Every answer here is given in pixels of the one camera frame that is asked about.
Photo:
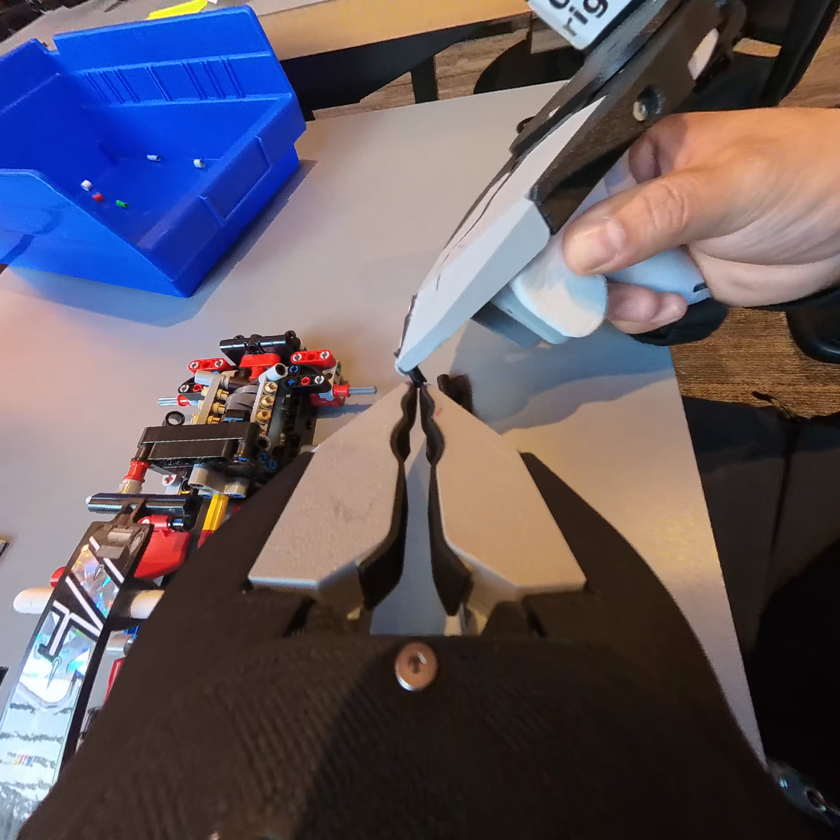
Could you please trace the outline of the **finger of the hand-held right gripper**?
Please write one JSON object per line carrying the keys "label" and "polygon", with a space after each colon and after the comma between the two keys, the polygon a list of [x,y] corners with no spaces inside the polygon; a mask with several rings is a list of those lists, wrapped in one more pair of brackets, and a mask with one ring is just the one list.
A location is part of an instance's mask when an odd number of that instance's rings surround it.
{"label": "finger of the hand-held right gripper", "polygon": [[425,362],[545,249],[550,226],[530,192],[602,102],[563,119],[487,186],[413,298],[396,352],[398,373]]}
{"label": "finger of the hand-held right gripper", "polygon": [[411,299],[401,341],[446,341],[525,266],[525,187],[508,184],[517,166],[509,158],[458,223]]}

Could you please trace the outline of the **grey desk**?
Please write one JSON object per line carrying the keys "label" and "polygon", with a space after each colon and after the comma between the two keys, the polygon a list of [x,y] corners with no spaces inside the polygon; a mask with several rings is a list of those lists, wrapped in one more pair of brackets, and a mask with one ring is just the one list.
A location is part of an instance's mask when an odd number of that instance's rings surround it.
{"label": "grey desk", "polygon": [[[556,89],[311,122],[296,177],[187,299],[2,273],[2,702],[35,626],[14,613],[14,596],[68,561],[93,520],[85,499],[118,488],[187,363],[238,333],[293,329],[330,348],[351,383],[388,393],[413,294],[518,123]],[[608,328],[526,351],[470,322],[421,369],[429,381],[466,373],[480,418],[635,547],[761,753],[670,351]]]}
{"label": "grey desk", "polygon": [[414,101],[438,99],[435,57],[464,40],[526,24],[519,1],[253,2],[309,119],[361,102],[409,74]]}

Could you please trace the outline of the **toy building brick car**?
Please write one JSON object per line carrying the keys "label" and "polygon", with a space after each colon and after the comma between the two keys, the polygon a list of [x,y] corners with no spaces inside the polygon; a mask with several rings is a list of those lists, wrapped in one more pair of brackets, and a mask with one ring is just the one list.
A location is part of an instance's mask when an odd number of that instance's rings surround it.
{"label": "toy building brick car", "polygon": [[319,409],[374,395],[328,349],[288,331],[236,335],[192,360],[166,414],[145,428],[116,492],[87,501],[85,531],[47,586],[17,593],[37,616],[2,714],[2,838],[20,828],[81,746],[105,658],[108,694],[140,626],[187,559],[312,443]]}

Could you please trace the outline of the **blue plastic bin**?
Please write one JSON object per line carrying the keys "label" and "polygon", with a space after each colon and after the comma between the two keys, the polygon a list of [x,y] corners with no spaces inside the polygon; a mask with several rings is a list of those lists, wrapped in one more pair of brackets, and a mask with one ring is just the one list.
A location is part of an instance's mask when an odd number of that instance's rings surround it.
{"label": "blue plastic bin", "polygon": [[299,165],[306,124],[256,13],[54,43],[2,56],[2,264],[191,296]]}

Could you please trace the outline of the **person's right hand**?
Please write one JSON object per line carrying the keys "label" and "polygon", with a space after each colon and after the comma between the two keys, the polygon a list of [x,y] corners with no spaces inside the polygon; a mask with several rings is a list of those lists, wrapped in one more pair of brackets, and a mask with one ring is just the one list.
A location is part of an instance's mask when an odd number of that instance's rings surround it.
{"label": "person's right hand", "polygon": [[608,287],[607,320],[653,345],[703,340],[728,308],[837,306],[838,141],[837,109],[670,115],[629,147],[635,185],[565,229],[565,263],[580,276],[615,277],[685,249],[714,303]]}

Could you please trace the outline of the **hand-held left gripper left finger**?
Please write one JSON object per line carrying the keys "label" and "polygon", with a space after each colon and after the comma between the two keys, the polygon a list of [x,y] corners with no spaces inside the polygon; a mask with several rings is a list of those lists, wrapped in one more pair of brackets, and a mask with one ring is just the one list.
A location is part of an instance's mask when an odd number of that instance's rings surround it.
{"label": "hand-held left gripper left finger", "polygon": [[252,585],[347,614],[374,609],[394,590],[416,410],[417,388],[402,383],[313,451],[249,573]]}

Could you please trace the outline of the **person's dark trousers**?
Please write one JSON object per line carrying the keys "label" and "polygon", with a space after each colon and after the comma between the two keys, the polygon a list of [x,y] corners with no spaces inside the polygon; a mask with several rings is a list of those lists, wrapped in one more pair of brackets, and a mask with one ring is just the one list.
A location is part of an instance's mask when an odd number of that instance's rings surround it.
{"label": "person's dark trousers", "polygon": [[763,746],[838,802],[839,415],[683,403]]}

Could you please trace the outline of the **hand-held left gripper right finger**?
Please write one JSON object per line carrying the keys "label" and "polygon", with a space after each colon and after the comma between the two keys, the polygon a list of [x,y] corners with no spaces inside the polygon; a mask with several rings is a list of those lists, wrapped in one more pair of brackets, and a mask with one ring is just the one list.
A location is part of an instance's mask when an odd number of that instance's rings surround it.
{"label": "hand-held left gripper right finger", "polygon": [[418,391],[434,584],[463,632],[501,604],[582,592],[586,578],[523,457],[436,386]]}

